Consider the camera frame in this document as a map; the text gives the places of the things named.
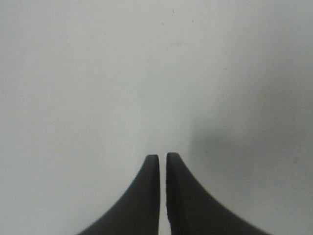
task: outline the white floor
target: white floor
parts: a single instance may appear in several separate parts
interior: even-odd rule
[[[228,208],[313,231],[313,1],[2,0],[0,234],[72,235],[179,152]]]

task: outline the white surface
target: white surface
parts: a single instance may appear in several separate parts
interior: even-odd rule
[[[313,231],[313,1],[0,1],[0,234],[69,235],[165,154],[275,235]]]

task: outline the white wall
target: white wall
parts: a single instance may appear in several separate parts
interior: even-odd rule
[[[313,1],[0,1],[0,234],[68,235],[178,151],[236,214],[313,231]]]

